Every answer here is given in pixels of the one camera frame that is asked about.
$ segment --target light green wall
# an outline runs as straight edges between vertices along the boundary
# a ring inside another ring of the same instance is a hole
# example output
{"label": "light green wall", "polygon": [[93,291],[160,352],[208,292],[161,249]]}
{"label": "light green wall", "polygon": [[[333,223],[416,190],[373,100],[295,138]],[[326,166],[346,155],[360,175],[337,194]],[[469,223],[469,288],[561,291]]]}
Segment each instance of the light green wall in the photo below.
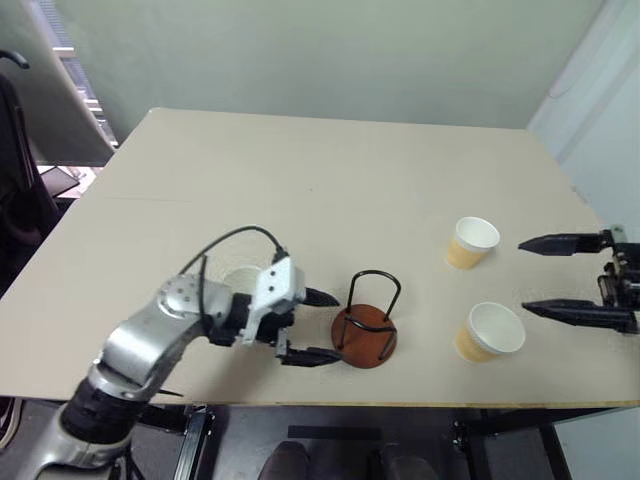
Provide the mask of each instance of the light green wall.
{"label": "light green wall", "polygon": [[116,136],[153,106],[526,126],[601,0],[57,0]]}

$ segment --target wooden base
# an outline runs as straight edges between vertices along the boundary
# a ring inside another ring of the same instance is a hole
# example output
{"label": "wooden base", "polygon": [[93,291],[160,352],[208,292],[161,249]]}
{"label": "wooden base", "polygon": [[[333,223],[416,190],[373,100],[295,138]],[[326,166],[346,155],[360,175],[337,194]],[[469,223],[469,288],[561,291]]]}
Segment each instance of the wooden base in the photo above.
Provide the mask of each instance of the wooden base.
{"label": "wooden base", "polygon": [[[342,310],[331,325],[331,340],[336,351],[342,354],[342,359],[358,368],[374,368],[386,362],[396,348],[396,338],[389,345],[385,356],[380,358],[380,355],[389,340],[389,335],[393,333],[368,332],[345,320],[345,316],[346,311]],[[371,305],[352,305],[351,317],[373,328],[394,327],[390,319],[384,321],[382,310]],[[345,322],[347,322],[347,330],[344,335],[344,345],[338,348]]]}

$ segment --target floor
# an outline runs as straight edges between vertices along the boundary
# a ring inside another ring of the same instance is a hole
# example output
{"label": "floor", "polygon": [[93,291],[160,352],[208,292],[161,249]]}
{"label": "floor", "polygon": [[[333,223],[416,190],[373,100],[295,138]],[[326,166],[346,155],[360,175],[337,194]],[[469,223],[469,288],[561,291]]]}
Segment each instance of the floor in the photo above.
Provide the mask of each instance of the floor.
{"label": "floor", "polygon": [[[20,428],[0,453],[0,479],[13,479],[55,406],[26,402]],[[464,456],[452,447],[454,419],[474,415],[473,410],[374,407],[216,407],[207,457],[214,459],[212,480],[255,480],[273,449],[287,440],[290,426],[349,427],[370,439],[296,439],[311,456],[310,480],[357,480],[366,475],[369,453],[386,443],[425,458],[442,480],[469,480]],[[344,430],[337,430],[338,436]],[[494,480],[553,480],[537,431],[490,438],[487,455]],[[172,479],[182,436],[138,426],[133,456],[148,480]]]}

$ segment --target office chair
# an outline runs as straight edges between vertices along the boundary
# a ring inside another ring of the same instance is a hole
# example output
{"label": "office chair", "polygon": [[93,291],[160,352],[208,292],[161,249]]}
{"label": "office chair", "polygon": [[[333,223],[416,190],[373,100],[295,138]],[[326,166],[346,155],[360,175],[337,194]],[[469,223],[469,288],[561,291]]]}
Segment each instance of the office chair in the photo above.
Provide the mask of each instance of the office chair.
{"label": "office chair", "polygon": [[[20,54],[0,50],[20,68]],[[24,112],[9,80],[0,75],[0,296],[60,219],[29,149]]]}

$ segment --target black wire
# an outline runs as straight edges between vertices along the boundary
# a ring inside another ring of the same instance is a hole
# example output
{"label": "black wire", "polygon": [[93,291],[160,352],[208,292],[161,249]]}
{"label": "black wire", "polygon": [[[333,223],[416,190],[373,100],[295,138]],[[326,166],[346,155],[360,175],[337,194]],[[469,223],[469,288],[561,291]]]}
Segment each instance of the black wire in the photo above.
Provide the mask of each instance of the black wire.
{"label": "black wire", "polygon": [[133,459],[133,453],[131,452],[131,442],[129,442],[129,445],[127,446],[127,449],[124,453],[124,467],[126,480],[133,480],[134,474],[138,480],[145,480],[142,471]]}
{"label": "black wire", "polygon": [[131,442],[127,445],[127,449],[124,452],[124,478],[126,480],[133,480],[133,457],[131,456]]}
{"label": "black wire", "polygon": [[274,237],[273,234],[269,232],[266,228],[259,227],[258,225],[245,225],[244,227],[239,227],[239,228],[236,228],[235,230],[231,230],[230,232],[225,233],[221,237],[218,237],[213,242],[209,243],[206,247],[200,250],[197,255],[195,255],[191,260],[189,260],[189,262],[184,267],[182,267],[182,270],[180,270],[180,273],[185,273],[187,270],[189,270],[193,266],[193,264],[198,261],[198,259],[201,256],[203,256],[205,253],[207,253],[209,250],[211,250],[213,247],[215,247],[219,243],[225,241],[229,237],[237,235],[238,233],[241,233],[241,232],[246,232],[248,230],[254,230],[256,232],[262,233],[269,240],[273,242],[277,250],[282,250],[282,246],[280,245],[276,237]]}
{"label": "black wire", "polygon": [[145,480],[144,475],[140,471],[140,468],[138,468],[138,464],[135,462],[133,457],[131,457],[131,465],[133,466],[133,471],[136,474],[136,477],[138,477],[138,480]]}
{"label": "black wire", "polygon": [[207,256],[202,255],[202,261],[200,262],[200,274],[198,276],[198,310],[200,311],[200,320],[205,321],[204,318],[204,277],[207,269]]}

